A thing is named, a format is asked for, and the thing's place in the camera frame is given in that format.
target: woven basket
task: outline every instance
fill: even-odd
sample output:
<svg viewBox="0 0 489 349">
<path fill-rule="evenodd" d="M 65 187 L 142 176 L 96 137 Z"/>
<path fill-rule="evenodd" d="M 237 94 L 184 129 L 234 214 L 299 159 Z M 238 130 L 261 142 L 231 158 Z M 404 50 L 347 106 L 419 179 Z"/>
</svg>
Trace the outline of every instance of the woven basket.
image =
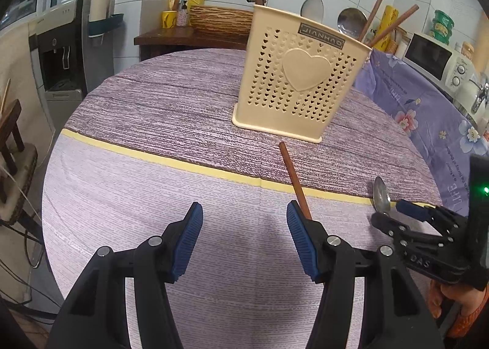
<svg viewBox="0 0 489 349">
<path fill-rule="evenodd" d="M 242 9 L 214 6 L 192 6 L 190 25 L 200 31 L 222 35 L 248 36 L 253 13 Z"/>
<path fill-rule="evenodd" d="M 327 26 L 255 5 L 234 125 L 321 142 L 370 52 Z"/>
</svg>

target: yellow stripe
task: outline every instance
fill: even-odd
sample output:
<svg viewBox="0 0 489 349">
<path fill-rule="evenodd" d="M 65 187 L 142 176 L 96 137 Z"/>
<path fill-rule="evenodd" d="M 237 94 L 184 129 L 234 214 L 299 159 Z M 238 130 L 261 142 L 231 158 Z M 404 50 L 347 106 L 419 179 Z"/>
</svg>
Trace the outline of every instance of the yellow stripe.
<svg viewBox="0 0 489 349">
<path fill-rule="evenodd" d="M 86 137 L 85 135 L 78 134 L 66 128 L 64 128 L 61 131 L 61 134 L 73 138 L 77 141 L 83 142 L 84 144 L 96 146 L 101 149 L 109 150 L 114 153 L 122 154 L 139 160 L 144 160 L 150 163 L 162 164 L 163 166 L 172 167 L 187 172 L 194 172 L 197 174 L 206 175 L 213 178 L 224 179 L 226 181 L 232 181 L 240 184 L 257 186 L 259 188 L 294 194 L 294 189 L 292 185 L 281 184 L 278 182 L 268 181 L 261 178 L 254 178 L 247 175 L 237 174 L 235 172 L 223 171 L 217 168 L 201 166 L 199 164 L 183 162 L 180 160 L 172 159 L 170 157 L 157 156 L 155 154 L 142 152 L 140 150 L 128 149 L 123 146 L 113 145 L 113 144 L 109 144 L 108 142 Z M 354 204 L 373 205 L 372 199 L 368 197 L 351 196 L 349 194 L 334 193 L 325 190 L 318 190 L 318 189 L 311 189 L 311 188 L 303 188 L 303 189 L 305 195 L 318 197 L 320 199 L 337 200 L 337 201 L 354 203 Z"/>
</svg>

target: faucet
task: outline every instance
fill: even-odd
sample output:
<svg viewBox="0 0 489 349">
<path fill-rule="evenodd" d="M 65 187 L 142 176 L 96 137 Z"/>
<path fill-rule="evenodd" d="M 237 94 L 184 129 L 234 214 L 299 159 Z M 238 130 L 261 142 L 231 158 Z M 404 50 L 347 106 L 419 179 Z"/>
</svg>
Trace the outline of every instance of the faucet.
<svg viewBox="0 0 489 349">
<path fill-rule="evenodd" d="M 477 113 L 479 110 L 479 106 L 481 105 L 482 101 L 487 101 L 489 100 L 489 83 L 487 82 L 487 76 L 486 75 L 481 75 L 481 83 L 483 83 L 482 88 L 480 88 L 477 98 L 475 99 L 474 104 L 472 105 L 472 113 Z"/>
</svg>

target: heart-shaped emblem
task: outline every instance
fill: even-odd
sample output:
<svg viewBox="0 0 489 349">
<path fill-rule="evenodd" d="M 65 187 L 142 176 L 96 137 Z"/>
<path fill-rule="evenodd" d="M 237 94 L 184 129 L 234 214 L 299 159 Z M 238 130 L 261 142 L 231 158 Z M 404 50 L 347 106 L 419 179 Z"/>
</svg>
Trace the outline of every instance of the heart-shaped emblem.
<svg viewBox="0 0 489 349">
<path fill-rule="evenodd" d="M 312 57 L 300 48 L 292 48 L 285 53 L 282 68 L 287 81 L 296 91 L 316 87 L 333 71 L 325 57 Z"/>
</svg>

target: basket base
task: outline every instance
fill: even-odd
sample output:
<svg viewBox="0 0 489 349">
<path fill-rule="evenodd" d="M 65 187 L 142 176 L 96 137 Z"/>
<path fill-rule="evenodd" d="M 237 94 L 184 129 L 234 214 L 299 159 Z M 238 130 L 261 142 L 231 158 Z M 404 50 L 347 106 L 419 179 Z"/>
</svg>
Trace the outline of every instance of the basket base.
<svg viewBox="0 0 489 349">
<path fill-rule="evenodd" d="M 236 103 L 234 105 L 233 118 L 232 118 L 233 124 L 236 127 L 245 128 L 247 130 L 266 132 L 268 134 L 280 135 L 282 137 L 299 139 L 301 141 L 312 142 L 313 144 L 318 144 L 323 140 L 323 137 L 319 137 L 319 138 L 304 137 L 302 135 L 292 134 L 290 132 L 278 131 L 278 130 L 274 130 L 272 128 L 260 127 L 259 125 L 250 125 L 250 124 L 240 123 L 240 122 L 238 122 L 238 120 L 236 120 L 236 109 L 237 108 L 238 108 L 238 104 Z"/>
</svg>

